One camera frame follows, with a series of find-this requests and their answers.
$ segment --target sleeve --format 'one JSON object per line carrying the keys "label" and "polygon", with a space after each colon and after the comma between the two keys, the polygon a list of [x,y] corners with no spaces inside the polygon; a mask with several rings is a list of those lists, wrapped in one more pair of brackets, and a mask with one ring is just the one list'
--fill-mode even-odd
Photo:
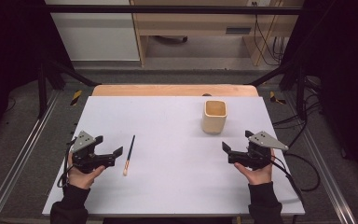
{"label": "sleeve", "polygon": [[84,206],[84,202],[89,196],[90,189],[80,189],[68,185],[62,201],[56,202],[51,206],[51,224],[82,224],[86,223],[89,212]]}
{"label": "sleeve", "polygon": [[273,183],[249,185],[251,204],[249,213],[255,224],[283,224],[282,204],[278,202]]}

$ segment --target aluminum rail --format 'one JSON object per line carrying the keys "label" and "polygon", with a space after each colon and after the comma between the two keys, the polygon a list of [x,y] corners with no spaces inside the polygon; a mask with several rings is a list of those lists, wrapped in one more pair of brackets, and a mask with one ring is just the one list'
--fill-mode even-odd
{"label": "aluminum rail", "polygon": [[162,14],[250,14],[302,15],[320,12],[303,7],[219,7],[219,6],[106,6],[106,5],[24,5],[52,13],[162,13]]}
{"label": "aluminum rail", "polygon": [[54,106],[57,103],[58,97],[60,95],[59,91],[53,91],[49,99],[49,107],[46,111],[43,118],[38,119],[31,133],[29,134],[27,140],[25,141],[21,152],[13,165],[11,166],[10,171],[8,172],[3,184],[0,187],[0,213],[11,193],[14,186],[16,185],[17,180],[20,177],[21,171],[24,168],[26,162],[28,161],[29,156],[31,155],[36,142],[42,133],[50,115],[53,111]]}
{"label": "aluminum rail", "polygon": [[[288,99],[288,103],[292,108],[292,111],[296,113],[294,96],[286,93],[285,97]],[[354,215],[348,206],[336,179],[328,168],[326,161],[324,161],[324,157],[322,156],[320,149],[313,140],[310,130],[307,127],[305,128],[303,135],[304,143],[307,145],[308,152],[310,153],[310,157],[312,158],[314,165],[320,171],[322,183],[324,184],[324,188],[327,195],[330,197],[330,202],[334,206],[340,222],[342,224],[356,224],[356,219],[354,218]]]}

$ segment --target gray floor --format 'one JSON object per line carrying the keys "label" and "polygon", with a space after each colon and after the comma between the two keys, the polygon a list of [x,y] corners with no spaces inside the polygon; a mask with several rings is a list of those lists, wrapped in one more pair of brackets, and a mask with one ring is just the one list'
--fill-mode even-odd
{"label": "gray floor", "polygon": [[[126,63],[106,64],[82,63],[79,72],[102,83],[230,83],[243,84],[265,75],[274,66],[260,65],[253,67],[249,55],[240,38],[190,37],[187,43],[175,40],[151,39],[145,67],[139,64]],[[56,103],[48,117],[48,122],[36,137],[35,144],[25,146],[27,137],[37,123],[38,96],[36,82],[19,87],[10,94],[9,107],[14,105],[3,116],[0,122],[0,188],[7,180],[7,174],[13,164],[23,166],[20,174],[11,182],[12,188],[6,189],[9,194],[1,198],[0,223],[47,223],[48,218],[41,215],[47,199],[48,189],[54,182],[61,165],[65,143],[72,139],[72,132],[80,118],[82,108],[91,95],[92,88],[86,87],[70,77],[65,77],[67,85],[64,91],[48,90],[50,96],[56,96]],[[291,104],[281,105],[269,100],[270,91],[278,99],[290,103],[294,96],[292,91],[280,92],[277,88],[279,77],[258,87],[259,94],[265,98],[272,122],[294,115]],[[76,105],[70,105],[77,90],[83,93]],[[324,182],[312,192],[303,192],[306,215],[300,216],[296,223],[358,223],[358,165],[355,161],[344,160],[340,155],[340,145],[331,132],[323,114],[314,111],[309,116],[308,128],[297,139],[291,153],[315,161],[312,150],[317,150],[325,161],[328,172]],[[297,121],[276,129],[278,138],[290,143],[298,133]],[[25,148],[32,151],[26,162],[20,163],[16,158]],[[303,188],[315,184],[316,176],[310,167],[295,158],[286,158],[289,169]],[[337,192],[331,190],[331,181],[337,184]],[[346,211],[355,221],[342,220],[339,212]]]}

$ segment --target black curtain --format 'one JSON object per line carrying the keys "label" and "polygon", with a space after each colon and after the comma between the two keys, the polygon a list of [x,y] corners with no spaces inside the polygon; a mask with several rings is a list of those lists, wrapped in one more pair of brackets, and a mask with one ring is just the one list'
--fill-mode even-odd
{"label": "black curtain", "polygon": [[[305,75],[321,79],[324,113],[343,151],[358,162],[358,1],[331,2],[334,5],[306,42],[302,60],[296,66],[301,65]],[[322,6],[313,1],[306,3]],[[284,63],[293,59],[296,48],[315,25],[315,17],[299,18],[283,57]],[[295,71],[283,77],[286,83],[295,80]]]}
{"label": "black curtain", "polygon": [[[26,9],[24,4],[30,3],[45,4],[43,0],[0,0],[0,118],[9,93],[37,80],[43,61],[54,60],[74,69],[50,14]],[[50,77],[60,78],[58,71],[50,72]]]}

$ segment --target hand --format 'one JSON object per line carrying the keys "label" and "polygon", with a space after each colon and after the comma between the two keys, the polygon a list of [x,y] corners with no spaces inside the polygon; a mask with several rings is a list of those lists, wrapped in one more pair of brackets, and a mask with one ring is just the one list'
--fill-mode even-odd
{"label": "hand", "polygon": [[[69,153],[68,163],[70,166],[72,165],[72,153]],[[94,171],[92,171],[91,173],[84,174],[81,171],[79,171],[77,168],[72,167],[72,169],[69,171],[69,176],[68,176],[69,184],[78,187],[80,189],[89,189],[92,183],[94,183],[94,179],[97,176],[99,176],[104,169],[105,169],[104,166],[100,166]]]}
{"label": "hand", "polygon": [[[271,150],[271,159],[274,160],[274,150]],[[267,184],[272,181],[272,164],[263,167],[258,170],[249,170],[238,162],[234,163],[234,166],[246,176],[250,185]]]}

